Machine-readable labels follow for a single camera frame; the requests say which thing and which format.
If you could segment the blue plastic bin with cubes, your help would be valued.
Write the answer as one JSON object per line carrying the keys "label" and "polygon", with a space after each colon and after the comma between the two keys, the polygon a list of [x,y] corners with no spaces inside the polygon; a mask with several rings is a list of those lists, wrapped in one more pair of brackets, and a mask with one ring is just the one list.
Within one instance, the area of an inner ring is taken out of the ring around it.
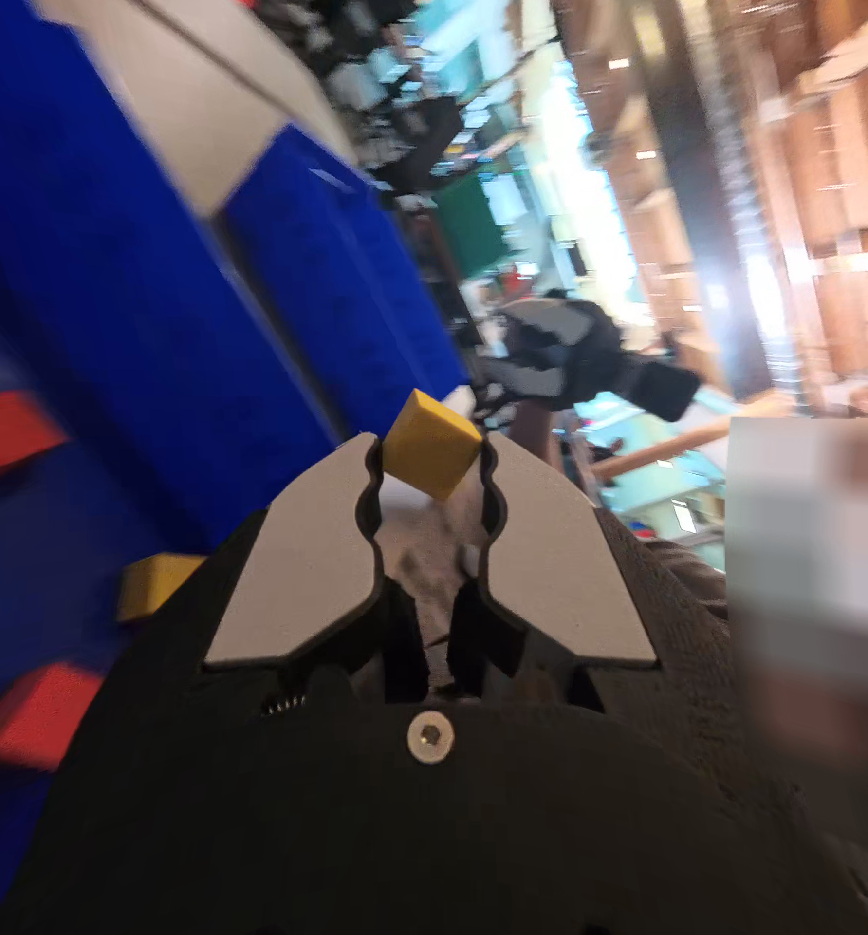
{"label": "blue plastic bin with cubes", "polygon": [[353,433],[388,433],[414,390],[467,383],[440,308],[376,187],[285,125],[220,219],[279,332]]}

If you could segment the yellow wooden cube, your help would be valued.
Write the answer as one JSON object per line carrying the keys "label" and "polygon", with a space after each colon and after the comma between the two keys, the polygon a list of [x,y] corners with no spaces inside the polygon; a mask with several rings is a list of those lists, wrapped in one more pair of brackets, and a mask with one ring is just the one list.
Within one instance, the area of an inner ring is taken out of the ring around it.
{"label": "yellow wooden cube", "polygon": [[116,604],[117,622],[138,622],[154,614],[205,561],[205,555],[159,553],[124,567]]}
{"label": "yellow wooden cube", "polygon": [[413,390],[382,442],[384,472],[445,501],[480,455],[482,435],[466,417]]}

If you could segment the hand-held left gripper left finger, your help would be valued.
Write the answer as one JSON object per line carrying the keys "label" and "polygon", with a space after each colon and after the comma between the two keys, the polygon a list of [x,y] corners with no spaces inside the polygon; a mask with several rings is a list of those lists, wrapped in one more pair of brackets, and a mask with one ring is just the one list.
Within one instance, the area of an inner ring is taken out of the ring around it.
{"label": "hand-held left gripper left finger", "polygon": [[266,669],[303,697],[314,672],[379,668],[381,696],[420,702],[428,660],[413,599],[384,571],[377,534],[381,439],[364,432],[270,504],[212,636],[204,668]]}

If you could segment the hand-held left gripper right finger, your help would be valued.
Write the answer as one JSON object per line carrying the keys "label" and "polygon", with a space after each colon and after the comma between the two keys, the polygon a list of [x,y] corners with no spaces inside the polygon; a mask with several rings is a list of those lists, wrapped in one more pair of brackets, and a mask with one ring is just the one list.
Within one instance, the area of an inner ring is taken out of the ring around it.
{"label": "hand-held left gripper right finger", "polygon": [[480,480],[484,541],[451,617],[457,691],[601,705],[591,672],[656,668],[591,499],[499,433],[483,442]]}

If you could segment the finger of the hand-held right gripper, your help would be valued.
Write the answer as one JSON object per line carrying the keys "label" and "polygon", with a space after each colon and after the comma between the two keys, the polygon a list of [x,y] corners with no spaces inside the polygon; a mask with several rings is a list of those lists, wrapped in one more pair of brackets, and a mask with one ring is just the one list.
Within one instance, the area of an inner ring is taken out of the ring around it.
{"label": "finger of the hand-held right gripper", "polygon": [[593,318],[560,298],[521,298],[498,310],[514,344],[575,345],[593,329]]}
{"label": "finger of the hand-held right gripper", "polygon": [[497,386],[515,399],[554,399],[566,388],[561,368],[539,369],[515,360],[477,360],[475,373],[481,383]]}

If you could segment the green mat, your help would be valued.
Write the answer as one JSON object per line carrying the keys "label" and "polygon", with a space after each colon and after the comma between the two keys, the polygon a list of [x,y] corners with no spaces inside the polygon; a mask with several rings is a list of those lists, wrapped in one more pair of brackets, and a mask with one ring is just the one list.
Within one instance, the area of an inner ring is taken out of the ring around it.
{"label": "green mat", "polygon": [[512,174],[471,172],[431,197],[461,281],[481,278],[510,262],[515,246],[509,228],[526,214]]}

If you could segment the red wooden cube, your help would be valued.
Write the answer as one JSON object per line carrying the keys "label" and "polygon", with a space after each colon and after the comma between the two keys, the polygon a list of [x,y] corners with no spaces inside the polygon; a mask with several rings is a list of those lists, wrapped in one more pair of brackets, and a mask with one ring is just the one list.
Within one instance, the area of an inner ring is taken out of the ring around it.
{"label": "red wooden cube", "polygon": [[0,766],[56,772],[103,682],[65,662],[22,675],[0,698]]}
{"label": "red wooden cube", "polygon": [[28,391],[0,392],[0,477],[68,441]]}

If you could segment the person's right forearm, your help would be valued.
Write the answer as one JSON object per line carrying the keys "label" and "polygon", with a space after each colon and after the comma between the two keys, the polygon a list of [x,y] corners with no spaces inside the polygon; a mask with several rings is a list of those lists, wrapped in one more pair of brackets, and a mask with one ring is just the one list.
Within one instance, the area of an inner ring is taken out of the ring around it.
{"label": "person's right forearm", "polygon": [[579,475],[575,473],[569,441],[555,432],[557,422],[557,415],[543,405],[521,401],[516,405],[507,437],[577,484]]}

